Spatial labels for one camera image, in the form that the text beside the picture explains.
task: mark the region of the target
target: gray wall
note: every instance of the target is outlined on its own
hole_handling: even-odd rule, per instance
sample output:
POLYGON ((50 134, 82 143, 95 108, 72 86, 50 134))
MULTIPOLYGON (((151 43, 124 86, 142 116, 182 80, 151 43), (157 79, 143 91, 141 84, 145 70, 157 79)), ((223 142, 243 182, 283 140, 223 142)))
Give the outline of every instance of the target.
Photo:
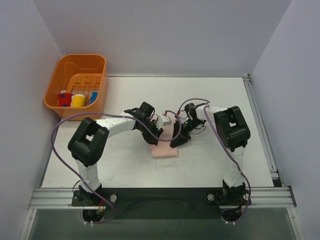
POLYGON ((43 97, 60 52, 31 0, 0 3, 0 239, 18 239, 57 121, 43 97))
POLYGON ((251 73, 291 0, 34 0, 62 52, 111 74, 251 73))
POLYGON ((272 151, 303 232, 320 236, 320 1, 293 0, 252 73, 272 151))

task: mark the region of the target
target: screw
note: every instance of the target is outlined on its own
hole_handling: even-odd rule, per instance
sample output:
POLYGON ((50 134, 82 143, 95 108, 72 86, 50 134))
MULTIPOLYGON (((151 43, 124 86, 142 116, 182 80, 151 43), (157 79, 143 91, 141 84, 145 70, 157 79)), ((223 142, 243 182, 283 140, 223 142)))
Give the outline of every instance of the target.
POLYGON ((112 195, 110 196, 110 201, 114 203, 116 200, 117 200, 117 195, 112 194, 112 195))
POLYGON ((210 194, 207 196, 207 198, 208 198, 209 201, 213 201, 213 200, 215 199, 215 196, 210 193, 210 194))

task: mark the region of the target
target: yellow cup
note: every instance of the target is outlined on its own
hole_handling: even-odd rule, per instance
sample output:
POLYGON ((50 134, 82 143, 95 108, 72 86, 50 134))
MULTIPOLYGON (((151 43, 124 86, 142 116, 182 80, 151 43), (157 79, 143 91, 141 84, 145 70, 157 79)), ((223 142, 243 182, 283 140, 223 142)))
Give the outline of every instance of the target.
POLYGON ((83 94, 76 94, 71 97, 71 107, 79 108, 84 107, 86 104, 86 98, 83 94))

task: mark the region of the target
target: red object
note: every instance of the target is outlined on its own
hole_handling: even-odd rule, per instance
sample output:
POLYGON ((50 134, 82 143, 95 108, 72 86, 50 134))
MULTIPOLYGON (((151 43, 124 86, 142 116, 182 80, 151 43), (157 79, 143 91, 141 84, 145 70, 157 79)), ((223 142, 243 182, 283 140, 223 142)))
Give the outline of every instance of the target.
POLYGON ((65 92, 65 93, 60 93, 58 95, 59 97, 59 103, 58 106, 59 107, 70 107, 71 105, 71 93, 65 92))

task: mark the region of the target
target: pink cloth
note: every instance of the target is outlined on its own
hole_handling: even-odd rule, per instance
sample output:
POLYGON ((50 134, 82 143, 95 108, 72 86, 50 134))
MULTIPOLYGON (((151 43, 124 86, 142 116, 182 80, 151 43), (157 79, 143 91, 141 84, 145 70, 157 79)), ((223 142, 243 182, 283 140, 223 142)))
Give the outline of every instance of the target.
MULTIPOLYGON (((160 135, 161 139, 169 140, 172 139, 174 134, 174 123, 175 116, 173 114, 168 113, 167 116, 172 120, 170 126, 164 126, 163 133, 160 135)), ((151 155, 153 158, 167 158, 167 157, 177 157, 178 156, 178 148, 170 147, 169 141, 158 141, 158 145, 150 145, 151 155)))

